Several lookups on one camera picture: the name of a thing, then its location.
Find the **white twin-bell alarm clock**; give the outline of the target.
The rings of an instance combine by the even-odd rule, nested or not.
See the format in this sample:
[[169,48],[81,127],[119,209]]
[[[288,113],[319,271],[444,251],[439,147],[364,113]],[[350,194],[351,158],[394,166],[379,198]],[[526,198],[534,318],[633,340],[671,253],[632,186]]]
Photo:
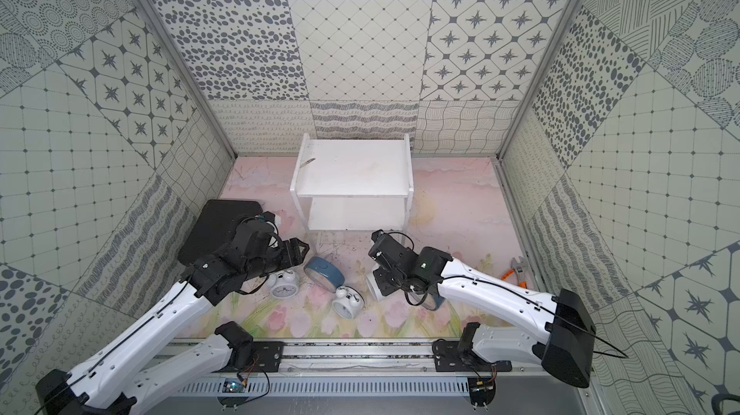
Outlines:
[[300,290],[299,276],[293,270],[270,274],[266,281],[270,296],[275,299],[291,299]]
[[380,302],[385,299],[373,272],[366,274],[365,282],[374,301]]
[[335,290],[335,299],[331,306],[342,319],[354,320],[364,308],[364,298],[352,287],[339,286]]

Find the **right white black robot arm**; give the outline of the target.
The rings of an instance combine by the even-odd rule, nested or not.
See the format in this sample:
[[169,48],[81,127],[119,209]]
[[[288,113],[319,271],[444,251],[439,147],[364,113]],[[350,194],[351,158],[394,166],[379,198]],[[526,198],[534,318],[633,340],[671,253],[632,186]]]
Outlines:
[[565,384],[589,387],[597,331],[577,293],[518,287],[433,247],[415,253],[396,237],[383,230],[371,235],[368,254],[378,265],[373,282],[382,296],[401,291],[409,305],[427,309],[444,299],[474,306],[515,326],[520,336],[500,338],[490,326],[468,324],[460,339],[465,357],[535,363]]

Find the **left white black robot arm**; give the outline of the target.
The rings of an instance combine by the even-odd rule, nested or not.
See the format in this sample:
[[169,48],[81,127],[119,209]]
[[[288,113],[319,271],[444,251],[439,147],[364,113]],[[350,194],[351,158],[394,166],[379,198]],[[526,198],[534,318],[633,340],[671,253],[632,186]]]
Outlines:
[[243,218],[230,241],[188,266],[179,282],[119,337],[70,371],[54,369],[36,385],[40,414],[143,414],[181,387],[222,369],[256,365],[254,337],[235,322],[218,326],[188,351],[147,369],[187,326],[249,280],[299,266],[309,245],[281,239],[270,212]]

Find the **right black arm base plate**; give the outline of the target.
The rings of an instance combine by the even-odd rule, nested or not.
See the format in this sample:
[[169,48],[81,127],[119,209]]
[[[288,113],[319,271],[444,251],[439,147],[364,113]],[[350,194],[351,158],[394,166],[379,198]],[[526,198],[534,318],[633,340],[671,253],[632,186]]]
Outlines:
[[476,355],[471,349],[463,349],[459,341],[437,339],[432,343],[435,368],[438,373],[454,372],[489,372],[495,367],[498,372],[512,372],[513,365],[509,360],[488,362]]

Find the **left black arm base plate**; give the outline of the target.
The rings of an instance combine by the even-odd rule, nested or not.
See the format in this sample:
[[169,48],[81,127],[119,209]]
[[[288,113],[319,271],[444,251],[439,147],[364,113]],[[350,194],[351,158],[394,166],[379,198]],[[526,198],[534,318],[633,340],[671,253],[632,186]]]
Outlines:
[[279,372],[285,343],[281,341],[258,341],[243,344],[231,352],[227,372],[244,373],[249,369],[267,374]]

